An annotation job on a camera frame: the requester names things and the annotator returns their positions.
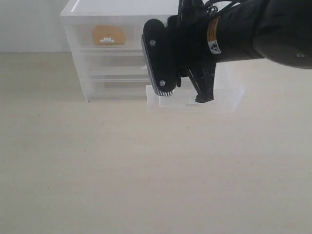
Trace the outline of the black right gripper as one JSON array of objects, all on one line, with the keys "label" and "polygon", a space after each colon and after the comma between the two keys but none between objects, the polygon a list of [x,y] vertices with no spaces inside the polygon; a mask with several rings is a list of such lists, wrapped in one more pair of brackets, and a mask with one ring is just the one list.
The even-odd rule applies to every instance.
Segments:
[{"label": "black right gripper", "polygon": [[216,0],[180,0],[177,14],[167,20],[167,64],[187,71],[197,103],[214,100],[216,62],[208,48],[208,26],[216,18]]}]

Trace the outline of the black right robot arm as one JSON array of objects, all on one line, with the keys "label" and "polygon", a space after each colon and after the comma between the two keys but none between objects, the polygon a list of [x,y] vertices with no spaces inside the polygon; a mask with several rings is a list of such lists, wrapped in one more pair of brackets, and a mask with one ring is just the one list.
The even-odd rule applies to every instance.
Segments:
[{"label": "black right robot arm", "polygon": [[311,69],[311,1],[231,0],[220,10],[215,4],[183,0],[168,21],[170,70],[190,78],[197,102],[213,100],[219,63],[268,59]]}]

